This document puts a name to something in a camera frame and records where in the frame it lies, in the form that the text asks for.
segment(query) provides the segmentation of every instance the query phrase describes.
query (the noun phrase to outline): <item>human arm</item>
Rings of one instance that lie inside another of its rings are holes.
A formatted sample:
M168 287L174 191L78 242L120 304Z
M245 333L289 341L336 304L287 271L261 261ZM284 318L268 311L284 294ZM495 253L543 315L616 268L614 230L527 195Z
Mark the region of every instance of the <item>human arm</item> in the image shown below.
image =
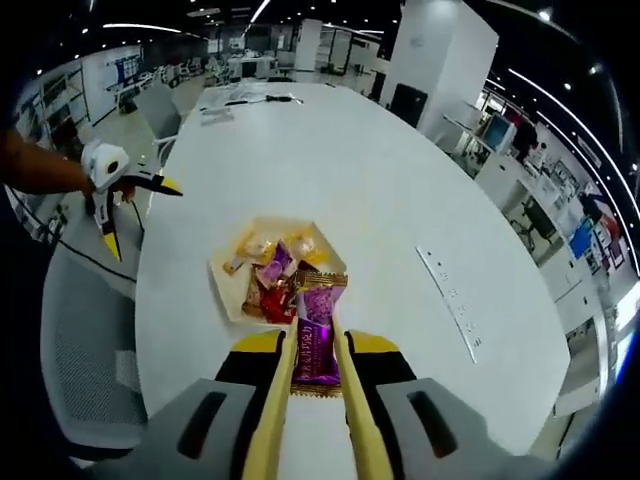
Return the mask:
M28 144L15 131L0 133L0 182L32 194L94 190L79 162Z

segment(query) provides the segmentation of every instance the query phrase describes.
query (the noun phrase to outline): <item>power outlet strip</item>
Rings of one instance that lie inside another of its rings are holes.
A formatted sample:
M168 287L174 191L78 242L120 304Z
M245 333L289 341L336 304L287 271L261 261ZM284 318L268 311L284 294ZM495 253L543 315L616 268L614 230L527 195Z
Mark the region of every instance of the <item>power outlet strip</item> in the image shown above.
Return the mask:
M429 272L429 275L436 283L440 295L442 295L442 300L451 313L467 347L471 361L478 363L478 357L481 356L483 351L482 338L477 325L473 321L472 315L467 311L463 295L460 294L455 286L455 280L433 252L427 251L425 255L420 247L416 247L416 252Z

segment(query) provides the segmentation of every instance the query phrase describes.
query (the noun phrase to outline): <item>oval conference table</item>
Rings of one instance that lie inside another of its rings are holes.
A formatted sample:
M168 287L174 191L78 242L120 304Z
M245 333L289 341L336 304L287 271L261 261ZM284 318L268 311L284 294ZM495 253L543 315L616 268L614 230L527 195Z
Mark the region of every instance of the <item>oval conference table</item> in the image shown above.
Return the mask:
M216 122L200 112L243 91L304 103L234 106ZM150 416L214 378L232 344L255 331L230 324L207 262L252 217L280 215L314 220L347 264L336 312L345 330L388 338L418 378L484 416L494 442L528 452L569 363L560 320L509 223L423 135L346 88L240 84L203 92L164 174L184 197L154 196L145 225L136 342ZM328 457L305 459L323 438ZM348 478L351 456L341 399L290 397L280 478Z

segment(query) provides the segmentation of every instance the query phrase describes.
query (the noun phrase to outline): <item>purple candy wrapper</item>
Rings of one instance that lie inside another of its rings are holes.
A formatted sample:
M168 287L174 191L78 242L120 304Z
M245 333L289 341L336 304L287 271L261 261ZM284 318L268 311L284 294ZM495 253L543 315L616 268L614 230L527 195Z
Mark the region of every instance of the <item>purple candy wrapper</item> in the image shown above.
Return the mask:
M347 285L342 274L298 271L298 359L291 391L334 397L341 394L340 373L333 356L333 310Z
M265 288L271 288L292 261L293 257L287 252L284 243L279 241L271 262L256 272L256 278Z
M333 357L333 326L298 319L298 361L293 383L340 385L338 365Z

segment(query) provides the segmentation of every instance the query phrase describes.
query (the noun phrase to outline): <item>white pillar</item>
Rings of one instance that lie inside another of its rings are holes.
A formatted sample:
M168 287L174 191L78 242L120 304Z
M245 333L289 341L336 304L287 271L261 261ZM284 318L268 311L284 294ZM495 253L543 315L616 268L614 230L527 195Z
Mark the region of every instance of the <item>white pillar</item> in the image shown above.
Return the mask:
M302 21L296 47L296 70L315 71L321 30L322 22L320 20L307 18Z
M498 34L459 0L407 0L393 49L382 105L391 104L398 83L429 98L418 130L435 139L475 105L487 78Z

